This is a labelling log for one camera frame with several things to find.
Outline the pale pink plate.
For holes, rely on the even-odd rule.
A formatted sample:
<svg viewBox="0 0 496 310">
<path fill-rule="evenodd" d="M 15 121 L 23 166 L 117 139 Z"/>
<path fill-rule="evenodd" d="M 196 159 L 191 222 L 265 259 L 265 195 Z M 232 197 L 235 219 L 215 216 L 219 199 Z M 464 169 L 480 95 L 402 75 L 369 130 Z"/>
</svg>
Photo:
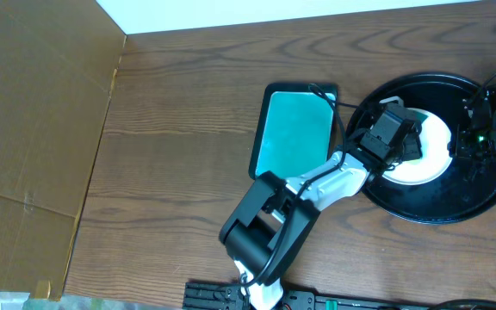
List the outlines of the pale pink plate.
<svg viewBox="0 0 496 310">
<path fill-rule="evenodd" d="M 401 185 L 431 182 L 440 177 L 452 161 L 448 150 L 451 131 L 446 123 L 429 111 L 420 108 L 411 110 L 421 120 L 422 131 L 419 139 L 423 156 L 418 160 L 397 164 L 392 171 L 386 171 L 382 175 L 388 181 Z"/>
</svg>

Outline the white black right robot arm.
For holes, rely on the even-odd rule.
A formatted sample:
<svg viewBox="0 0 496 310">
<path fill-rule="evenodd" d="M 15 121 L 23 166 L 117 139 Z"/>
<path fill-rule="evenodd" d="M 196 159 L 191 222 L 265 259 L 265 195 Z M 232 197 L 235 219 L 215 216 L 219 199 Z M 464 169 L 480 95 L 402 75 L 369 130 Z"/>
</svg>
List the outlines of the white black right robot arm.
<svg viewBox="0 0 496 310">
<path fill-rule="evenodd" d="M 481 90 L 465 109 L 470 123 L 458 127 L 448 144 L 452 158 L 487 161 L 496 158 L 496 84 Z"/>
</svg>

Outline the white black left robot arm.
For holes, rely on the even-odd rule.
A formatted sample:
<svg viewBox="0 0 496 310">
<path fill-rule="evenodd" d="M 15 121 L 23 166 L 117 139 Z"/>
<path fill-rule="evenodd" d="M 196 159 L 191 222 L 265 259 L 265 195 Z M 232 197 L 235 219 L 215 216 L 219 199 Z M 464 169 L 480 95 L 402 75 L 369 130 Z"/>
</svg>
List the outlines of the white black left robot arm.
<svg viewBox="0 0 496 310">
<path fill-rule="evenodd" d="M 272 309 L 283 297 L 282 275 L 295 260 L 321 212 L 396 164 L 420 159 L 418 114 L 397 96 L 370 111 L 370 127 L 344 136 L 321 166 L 282 179 L 257 177 L 220 230 L 219 240 L 239 270 L 247 306 Z"/>
</svg>

